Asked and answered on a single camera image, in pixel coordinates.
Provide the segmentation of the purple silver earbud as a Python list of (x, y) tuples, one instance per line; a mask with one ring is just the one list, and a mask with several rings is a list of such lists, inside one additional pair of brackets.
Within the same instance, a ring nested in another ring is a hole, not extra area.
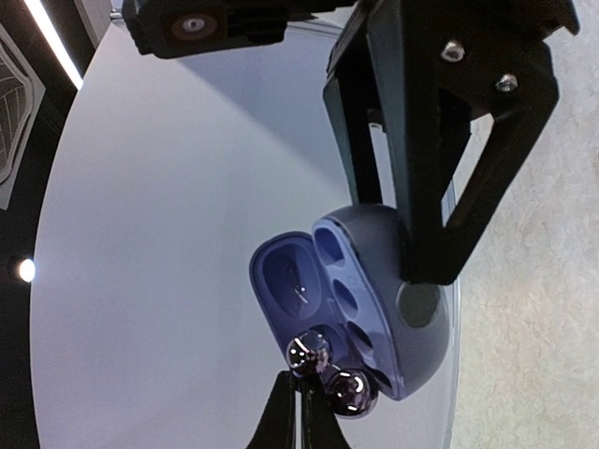
[(335, 365), (332, 343), (316, 329), (292, 338), (285, 349), (285, 360), (296, 377), (320, 383), (325, 399), (338, 416), (363, 417), (377, 403), (379, 390), (369, 374), (363, 369)]

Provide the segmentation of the blue-grey oval charging case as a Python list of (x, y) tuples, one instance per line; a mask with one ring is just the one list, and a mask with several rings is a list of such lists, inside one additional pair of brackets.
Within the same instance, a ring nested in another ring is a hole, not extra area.
[(394, 400), (424, 386), (454, 342), (454, 286), (401, 276), (397, 212), (358, 205), (259, 246), (249, 264), (256, 299), (284, 350), (316, 329), (332, 362), (368, 372)]

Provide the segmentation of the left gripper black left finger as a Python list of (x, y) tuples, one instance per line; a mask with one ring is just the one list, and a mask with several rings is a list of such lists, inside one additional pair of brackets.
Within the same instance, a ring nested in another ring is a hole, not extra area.
[(271, 389), (258, 422), (250, 449), (292, 449), (296, 447), (296, 377), (281, 371)]

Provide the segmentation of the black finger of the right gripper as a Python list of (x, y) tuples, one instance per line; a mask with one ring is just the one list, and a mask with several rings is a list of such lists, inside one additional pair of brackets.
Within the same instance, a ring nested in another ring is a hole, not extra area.
[(370, 125), (387, 135), (395, 204), (402, 178), (402, 2), (360, 1), (330, 51), (323, 99), (352, 202), (383, 202)]
[(401, 275), (462, 271), (556, 107), (548, 37), (570, 1), (380, 1), (367, 41), (399, 213)]

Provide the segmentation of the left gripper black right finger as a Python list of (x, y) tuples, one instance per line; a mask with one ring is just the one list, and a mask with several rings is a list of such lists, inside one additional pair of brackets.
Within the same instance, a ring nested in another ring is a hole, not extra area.
[(316, 378), (299, 380), (301, 396), (301, 447), (303, 449), (348, 449), (323, 385)]

